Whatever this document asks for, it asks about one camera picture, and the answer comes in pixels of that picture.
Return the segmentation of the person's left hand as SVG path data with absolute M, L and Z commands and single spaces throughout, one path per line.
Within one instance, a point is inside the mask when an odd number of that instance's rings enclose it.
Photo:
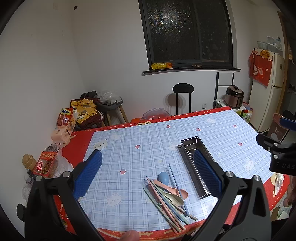
M 140 241 L 140 235 L 135 230 L 129 230 L 121 236 L 118 241 Z

